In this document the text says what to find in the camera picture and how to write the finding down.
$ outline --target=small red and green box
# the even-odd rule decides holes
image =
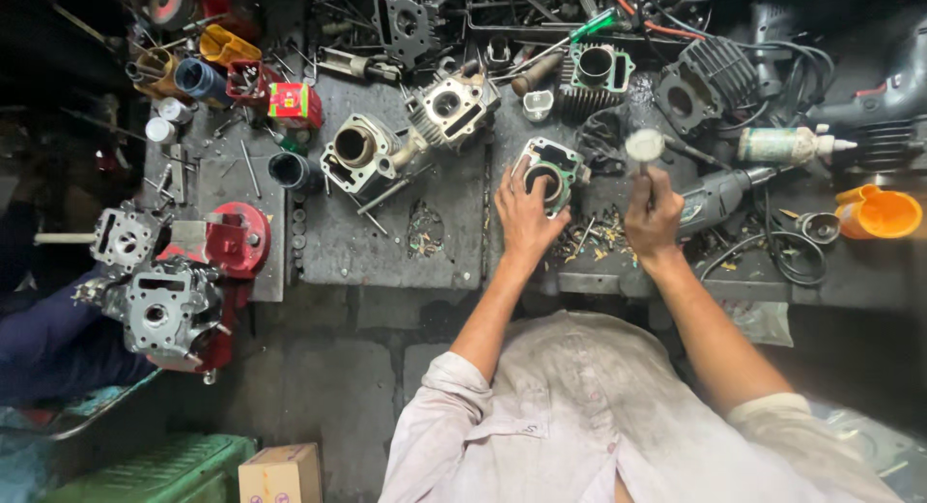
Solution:
[[[287,128],[318,130],[322,126],[322,100],[305,83],[272,83],[267,115]]]

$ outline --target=green plastic crate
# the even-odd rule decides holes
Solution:
[[[78,478],[43,501],[234,503],[238,502],[238,465],[254,452],[249,438],[176,434],[167,444]]]

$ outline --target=man's left hand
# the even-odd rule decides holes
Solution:
[[[563,228],[570,222],[570,207],[549,219],[544,213],[544,190],[550,177],[537,177],[531,193],[525,189],[528,157],[518,162],[515,174],[506,166],[503,182],[496,190],[496,209],[505,231],[504,259],[517,264],[526,273],[534,271],[540,258]]]

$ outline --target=white shirt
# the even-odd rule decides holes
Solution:
[[[774,394],[714,414],[666,350],[606,315],[513,324],[492,388],[445,353],[403,409],[381,502],[635,503],[900,499],[810,415]]]

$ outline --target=workbench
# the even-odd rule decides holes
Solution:
[[[287,5],[295,9],[301,2],[291,0]],[[295,20],[295,26],[291,20],[302,14],[278,9],[274,16],[282,23],[276,34],[294,38],[301,47],[303,37],[297,32],[301,30],[300,20]],[[301,75],[302,59],[294,53],[285,60]],[[651,100],[654,77],[653,72],[636,71],[625,99],[639,126],[671,132]],[[331,142],[335,131],[353,113],[375,116],[396,130],[407,126],[402,94],[395,86],[365,84],[319,72],[314,88],[322,98],[324,117],[322,129],[309,143],[309,158],[314,162],[318,162],[325,143]],[[256,280],[252,295],[255,301],[281,301],[284,283],[295,279],[318,284],[480,288],[492,276],[503,251],[504,234],[492,204],[492,192],[499,185],[504,166],[512,163],[527,140],[534,137],[542,136],[570,148],[576,145],[573,126],[565,126],[556,114],[542,123],[531,123],[522,112],[521,99],[511,88],[505,84],[500,91],[502,106],[495,113],[494,135],[488,138],[488,145],[476,145],[459,156],[435,158],[433,169],[372,211],[388,235],[357,215],[357,205],[335,187],[330,196],[321,193],[302,198],[284,194],[267,173],[267,158],[280,149],[266,131],[239,122],[226,130],[222,140],[214,140],[212,131],[233,114],[241,113],[207,110],[203,106],[181,139],[190,160],[199,158],[198,177],[188,177],[189,206],[172,211],[179,218],[194,219],[223,202],[245,201],[271,217],[271,256]],[[261,188],[260,200],[247,165],[240,161],[240,140],[249,147]],[[167,150],[167,146],[149,143],[145,175],[150,179],[156,181],[167,163],[158,155]],[[658,165],[669,172],[674,189],[683,189],[698,177],[697,165],[688,157],[670,151],[664,159],[671,163]],[[832,212],[835,207],[829,180],[803,169],[775,177],[770,187],[774,209],[805,213]],[[631,179],[627,176],[593,177],[587,187],[574,189],[575,213],[601,212],[613,204],[624,213],[630,189]],[[156,203],[151,187],[145,187],[144,197],[148,204]],[[422,238],[422,231],[416,228],[423,218],[423,208],[433,228],[425,232],[427,238]],[[294,222],[296,210],[305,212],[304,221]],[[729,223],[743,219],[735,215]],[[727,227],[730,232],[737,230],[730,224]],[[421,252],[422,244],[429,239],[439,241],[436,251]],[[692,262],[696,275],[722,252],[718,249]],[[768,253],[758,248],[741,256],[736,269],[712,271],[705,284],[720,299],[865,308],[902,308],[909,304],[910,246],[905,241],[840,237],[825,252],[829,271],[818,288],[798,287],[785,281]],[[621,252],[616,248],[596,261],[587,245],[585,252],[568,263],[551,256],[545,260],[557,271],[562,292],[620,294],[637,299],[656,294],[653,282],[636,265],[630,250]]]

